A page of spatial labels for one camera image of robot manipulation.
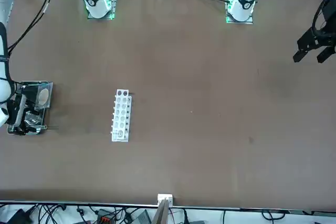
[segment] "brown table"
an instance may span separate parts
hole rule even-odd
[[[259,0],[227,25],[212,0],[118,0],[112,22],[52,0],[14,50],[14,80],[55,83],[51,129],[6,135],[3,199],[336,210],[336,59],[293,63],[321,0]],[[16,0],[12,43],[42,0]],[[117,88],[129,143],[111,143]]]

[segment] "mounting plate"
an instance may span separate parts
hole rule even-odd
[[[169,207],[173,207],[173,195],[172,194],[158,194],[157,195],[157,203],[158,205],[161,201],[167,199],[169,203]]]

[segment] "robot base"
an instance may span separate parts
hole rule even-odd
[[[46,111],[48,108],[50,108],[50,100],[51,100],[51,93],[52,93],[52,88],[53,88],[53,83],[48,82],[48,81],[23,81],[22,86],[20,87],[21,89],[24,86],[31,87],[35,89],[37,92],[35,94],[29,94],[29,92],[26,94],[27,97],[32,100],[34,99],[34,112],[27,111],[24,113],[20,119],[22,120],[24,125],[27,127],[28,132],[26,135],[38,135],[45,130],[47,130],[47,125],[45,124],[45,116],[46,116]],[[43,105],[40,104],[40,94],[42,92],[48,93],[47,100]],[[16,130],[16,124],[14,125],[9,125],[7,127],[7,133],[12,134],[12,135],[20,135],[17,134]]]
[[[251,10],[251,16],[244,22],[239,22],[237,20],[235,20],[234,18],[232,18],[232,16],[229,14],[228,10],[231,8],[231,3],[225,3],[225,21],[228,24],[231,23],[237,23],[237,24],[253,24],[253,18],[252,18],[252,12],[253,12],[253,8],[254,8],[254,4]]]

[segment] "white bracket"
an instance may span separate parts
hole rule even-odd
[[[158,205],[161,203],[163,200],[168,200],[169,207],[173,207],[173,195],[172,194],[158,194],[157,195],[157,203]]]

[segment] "floor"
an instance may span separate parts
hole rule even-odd
[[[10,205],[5,206],[0,210],[0,221],[7,222],[9,219],[13,216],[13,214],[18,209],[23,209],[24,211],[31,208],[33,205]],[[80,207],[84,210],[84,220],[85,221],[91,221],[91,223],[94,223],[97,219],[95,213],[90,210],[89,207]],[[103,208],[107,211],[115,211],[112,207],[93,207],[94,210],[99,210]],[[140,215],[145,208],[136,210],[134,214],[132,214],[133,220]],[[135,210],[135,208],[129,208],[127,211],[132,212]],[[184,212],[182,209],[171,209],[172,214],[174,216],[174,219],[171,217],[171,214],[168,218],[168,224],[177,224],[177,223],[183,223],[184,221]],[[149,217],[151,220],[153,220],[153,217],[155,215],[155,209],[147,209]],[[38,212],[39,209],[36,209],[33,214],[31,215],[31,219],[33,220],[33,223],[38,223]],[[225,224],[269,224],[271,221],[268,221],[264,219],[259,212],[238,212],[238,211],[226,211],[225,212],[225,219],[223,222],[223,213],[222,210],[195,210],[195,209],[189,209],[186,211],[188,215],[188,220],[192,223],[192,221],[204,221],[204,223],[225,223]],[[45,211],[42,209],[41,216],[43,216]],[[282,214],[273,214],[274,218],[280,217]],[[61,209],[57,210],[53,217],[57,224],[72,224],[72,223],[79,223],[82,222],[81,216],[77,212],[76,206],[67,206],[65,211],[62,211]],[[41,223],[44,223],[47,219],[47,215],[42,219]],[[281,220],[275,221],[275,224],[311,224],[311,223],[320,223],[320,224],[332,224],[336,223],[336,217],[327,217],[327,216],[309,216],[309,215],[295,215],[295,214],[287,214],[285,217]]]

